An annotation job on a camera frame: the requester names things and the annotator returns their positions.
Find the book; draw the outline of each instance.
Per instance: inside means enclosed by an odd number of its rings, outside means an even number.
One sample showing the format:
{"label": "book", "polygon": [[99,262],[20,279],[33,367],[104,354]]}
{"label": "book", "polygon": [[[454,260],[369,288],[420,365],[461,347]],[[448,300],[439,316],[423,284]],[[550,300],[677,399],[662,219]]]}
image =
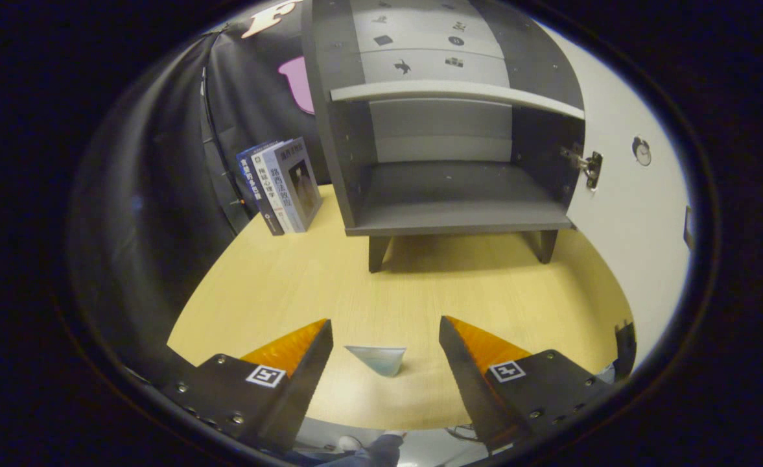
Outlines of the book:
{"label": "book", "polygon": [[322,199],[303,138],[271,147],[263,157],[289,219],[296,231],[306,232]]}
{"label": "book", "polygon": [[240,154],[237,154],[237,162],[240,165],[242,177],[246,179],[246,183],[248,183],[249,188],[252,190],[255,202],[257,203],[257,209],[260,211],[260,215],[263,216],[263,220],[266,222],[269,230],[272,231],[272,235],[283,235],[283,227],[281,227],[280,222],[275,217],[272,203],[269,202],[266,193],[263,191],[263,185],[260,183],[260,178],[257,177],[257,171],[252,162],[252,154],[259,152],[271,144],[263,143],[262,145],[242,151]]}
{"label": "book", "polygon": [[251,160],[257,179],[263,187],[263,194],[266,195],[266,200],[269,201],[269,205],[271,206],[272,211],[274,211],[274,217],[277,218],[277,223],[280,225],[284,233],[291,234],[296,232],[296,230],[293,227],[292,222],[290,222],[289,216],[287,216],[283,203],[281,203],[280,198],[278,197],[277,189],[274,183],[272,183],[272,177],[269,177],[266,160],[263,157],[263,154],[268,152],[269,148],[281,144],[283,144],[282,141],[273,141],[261,145],[259,146],[259,150],[250,154],[249,160]]}

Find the cabinet leg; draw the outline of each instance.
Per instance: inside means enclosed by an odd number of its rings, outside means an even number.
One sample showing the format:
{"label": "cabinet leg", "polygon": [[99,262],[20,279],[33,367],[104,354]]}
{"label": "cabinet leg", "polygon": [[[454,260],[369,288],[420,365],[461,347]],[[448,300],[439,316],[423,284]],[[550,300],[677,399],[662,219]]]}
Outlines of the cabinet leg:
{"label": "cabinet leg", "polygon": [[384,254],[393,237],[370,237],[370,272],[381,271]]}
{"label": "cabinet leg", "polygon": [[554,254],[554,245],[557,242],[557,232],[559,230],[543,230],[539,232],[539,251],[537,257],[539,262],[548,264],[551,256]]}

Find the cabinet door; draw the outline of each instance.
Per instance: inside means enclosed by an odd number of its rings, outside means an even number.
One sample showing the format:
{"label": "cabinet door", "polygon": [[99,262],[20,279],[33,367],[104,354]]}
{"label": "cabinet door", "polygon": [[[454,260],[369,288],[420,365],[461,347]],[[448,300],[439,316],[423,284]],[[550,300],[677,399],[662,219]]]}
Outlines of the cabinet door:
{"label": "cabinet door", "polygon": [[[690,198],[683,155],[621,76],[579,45],[543,28],[564,51],[580,83],[583,155],[596,151],[603,156],[597,190],[588,189],[586,175],[580,174],[567,215],[603,257],[628,299],[637,367],[669,325],[687,280],[690,250],[684,231]],[[634,145],[635,138],[645,145]]]}

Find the dark gray panel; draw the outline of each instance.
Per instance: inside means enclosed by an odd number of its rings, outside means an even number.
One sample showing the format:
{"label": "dark gray panel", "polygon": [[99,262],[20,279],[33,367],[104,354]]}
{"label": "dark gray panel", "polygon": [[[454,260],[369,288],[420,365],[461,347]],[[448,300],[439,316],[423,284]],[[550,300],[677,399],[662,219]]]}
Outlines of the dark gray panel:
{"label": "dark gray panel", "polygon": [[538,186],[566,208],[580,171],[560,156],[560,148],[583,146],[585,121],[545,110],[515,107],[511,162],[523,168]]}
{"label": "dark gray panel", "polygon": [[366,102],[333,104],[330,90],[364,83],[352,11],[346,0],[306,0],[303,54],[327,166],[346,227],[355,225],[376,162]]}
{"label": "dark gray panel", "polygon": [[550,36],[515,6],[472,0],[502,48],[511,88],[583,109],[574,68]]}
{"label": "dark gray panel", "polygon": [[381,163],[348,235],[570,228],[565,207],[522,169],[495,162]]}

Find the light wood tabletop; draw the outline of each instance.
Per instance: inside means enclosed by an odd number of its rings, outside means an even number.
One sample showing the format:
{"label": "light wood tabletop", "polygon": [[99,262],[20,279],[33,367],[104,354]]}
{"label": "light wood tabletop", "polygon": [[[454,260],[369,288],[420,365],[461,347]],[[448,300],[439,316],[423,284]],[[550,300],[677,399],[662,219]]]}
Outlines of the light wood tabletop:
{"label": "light wood tabletop", "polygon": [[[334,348],[307,416],[373,429],[470,423],[438,342],[442,315],[532,353],[557,349],[589,372],[617,357],[615,325],[632,313],[577,231],[559,233],[545,265],[518,233],[394,237],[383,270],[369,273],[367,237],[346,237],[332,187],[321,195],[307,233],[274,237],[260,216],[247,225],[186,304],[168,340],[174,351],[199,365],[330,318]],[[386,378],[345,345],[407,352]]]}

